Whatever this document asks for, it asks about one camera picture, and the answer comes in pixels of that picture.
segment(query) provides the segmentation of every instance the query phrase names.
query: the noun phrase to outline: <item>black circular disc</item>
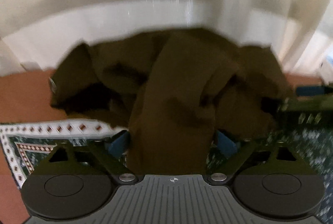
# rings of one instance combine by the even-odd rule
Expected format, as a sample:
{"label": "black circular disc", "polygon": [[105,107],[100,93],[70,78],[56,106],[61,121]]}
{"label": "black circular disc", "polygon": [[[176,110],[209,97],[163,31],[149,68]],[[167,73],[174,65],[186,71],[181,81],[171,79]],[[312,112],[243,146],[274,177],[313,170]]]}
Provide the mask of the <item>black circular disc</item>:
{"label": "black circular disc", "polygon": [[234,193],[247,208],[275,219],[313,215],[324,197],[325,187],[317,175],[239,174]]}
{"label": "black circular disc", "polygon": [[22,200],[32,215],[65,220],[99,209],[113,190],[107,175],[34,175],[21,189]]}

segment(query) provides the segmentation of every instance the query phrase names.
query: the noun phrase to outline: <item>silver screw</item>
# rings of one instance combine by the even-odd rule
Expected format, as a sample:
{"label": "silver screw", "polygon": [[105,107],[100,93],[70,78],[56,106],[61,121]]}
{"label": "silver screw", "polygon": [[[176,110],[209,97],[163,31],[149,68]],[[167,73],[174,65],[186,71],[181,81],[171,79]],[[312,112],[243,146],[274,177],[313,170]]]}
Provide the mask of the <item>silver screw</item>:
{"label": "silver screw", "polygon": [[124,173],[119,176],[119,179],[123,182],[131,182],[135,179],[135,176],[131,173]]}
{"label": "silver screw", "polygon": [[227,176],[223,173],[214,173],[210,177],[212,178],[212,180],[217,182],[221,182],[227,179]]}

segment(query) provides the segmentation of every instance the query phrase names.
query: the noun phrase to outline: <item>gray ribbed plate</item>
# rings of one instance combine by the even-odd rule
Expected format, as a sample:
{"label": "gray ribbed plate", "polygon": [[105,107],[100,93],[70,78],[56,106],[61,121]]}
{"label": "gray ribbed plate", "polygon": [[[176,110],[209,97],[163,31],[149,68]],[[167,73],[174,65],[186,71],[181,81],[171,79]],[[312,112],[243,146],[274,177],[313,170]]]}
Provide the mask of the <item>gray ribbed plate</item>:
{"label": "gray ribbed plate", "polygon": [[[146,175],[136,185],[121,186],[99,211],[63,224],[282,224],[258,217],[240,206],[224,186],[210,186],[201,175]],[[26,224],[53,224],[38,217]],[[286,222],[321,224],[315,217]]]}

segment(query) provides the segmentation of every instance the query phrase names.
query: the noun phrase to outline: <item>red diamond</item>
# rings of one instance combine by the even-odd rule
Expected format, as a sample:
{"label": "red diamond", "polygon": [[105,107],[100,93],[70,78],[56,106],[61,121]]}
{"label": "red diamond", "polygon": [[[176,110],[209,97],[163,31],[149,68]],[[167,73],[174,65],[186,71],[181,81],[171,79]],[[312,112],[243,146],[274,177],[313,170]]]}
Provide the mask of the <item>red diamond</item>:
{"label": "red diamond", "polygon": [[79,126],[79,128],[80,128],[82,131],[84,131],[87,127],[86,127],[84,124],[81,124],[81,125]]}

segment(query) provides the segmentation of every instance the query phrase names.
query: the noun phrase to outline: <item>brown cloth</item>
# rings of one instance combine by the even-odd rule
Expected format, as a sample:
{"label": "brown cloth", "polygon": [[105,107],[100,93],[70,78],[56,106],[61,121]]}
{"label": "brown cloth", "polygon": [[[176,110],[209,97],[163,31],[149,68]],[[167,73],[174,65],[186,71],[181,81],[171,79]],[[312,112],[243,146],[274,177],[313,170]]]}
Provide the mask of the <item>brown cloth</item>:
{"label": "brown cloth", "polygon": [[274,120],[262,98],[292,95],[270,48],[238,47],[206,29],[81,44],[52,80],[53,106],[129,127],[136,174],[204,174],[216,129],[263,137]]}

